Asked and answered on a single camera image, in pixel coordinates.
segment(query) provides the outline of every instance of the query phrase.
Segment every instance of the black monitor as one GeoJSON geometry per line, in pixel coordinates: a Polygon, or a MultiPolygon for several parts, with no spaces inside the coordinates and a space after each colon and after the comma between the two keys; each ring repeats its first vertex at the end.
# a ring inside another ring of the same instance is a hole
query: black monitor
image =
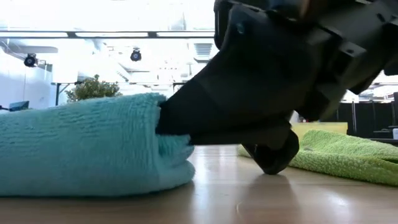
{"type": "Polygon", "coordinates": [[[9,111],[10,112],[26,110],[26,109],[29,109],[29,101],[21,101],[21,102],[16,102],[16,103],[10,103],[10,106],[9,106],[9,111]]]}

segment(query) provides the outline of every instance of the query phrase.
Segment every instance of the potted plant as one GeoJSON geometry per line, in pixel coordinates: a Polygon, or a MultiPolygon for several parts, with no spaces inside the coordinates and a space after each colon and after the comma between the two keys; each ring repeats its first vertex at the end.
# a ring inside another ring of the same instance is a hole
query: potted plant
{"type": "Polygon", "coordinates": [[[108,83],[99,81],[100,76],[86,79],[83,83],[77,84],[70,91],[65,91],[68,96],[68,102],[86,100],[90,98],[121,96],[118,83],[108,83]]]}

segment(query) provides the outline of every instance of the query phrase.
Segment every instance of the spotlight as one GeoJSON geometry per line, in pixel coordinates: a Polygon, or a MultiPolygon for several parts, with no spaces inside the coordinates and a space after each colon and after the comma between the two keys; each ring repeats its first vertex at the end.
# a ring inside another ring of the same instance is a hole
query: spotlight
{"type": "Polygon", "coordinates": [[[36,54],[27,54],[24,60],[24,65],[29,68],[35,68],[39,64],[39,60],[36,58],[36,54]]]}
{"type": "Polygon", "coordinates": [[[133,62],[138,62],[139,60],[141,60],[141,58],[142,58],[142,56],[141,56],[139,49],[134,49],[131,53],[130,59],[133,62]]]}

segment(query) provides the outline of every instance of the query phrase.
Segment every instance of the teal towel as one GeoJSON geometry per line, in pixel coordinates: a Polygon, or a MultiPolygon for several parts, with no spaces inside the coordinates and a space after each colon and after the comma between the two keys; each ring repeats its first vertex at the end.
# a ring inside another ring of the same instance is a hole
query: teal towel
{"type": "Polygon", "coordinates": [[[118,197],[190,182],[189,136],[159,136],[146,93],[0,114],[0,196],[118,197]]]}

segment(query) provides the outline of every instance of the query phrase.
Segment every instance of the white wall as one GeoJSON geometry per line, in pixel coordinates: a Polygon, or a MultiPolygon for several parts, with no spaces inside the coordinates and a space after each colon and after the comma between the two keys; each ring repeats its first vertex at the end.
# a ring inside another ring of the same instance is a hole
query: white wall
{"type": "Polygon", "coordinates": [[[0,49],[0,105],[29,100],[35,109],[55,106],[52,73],[41,68],[27,68],[23,61],[0,49]]]}

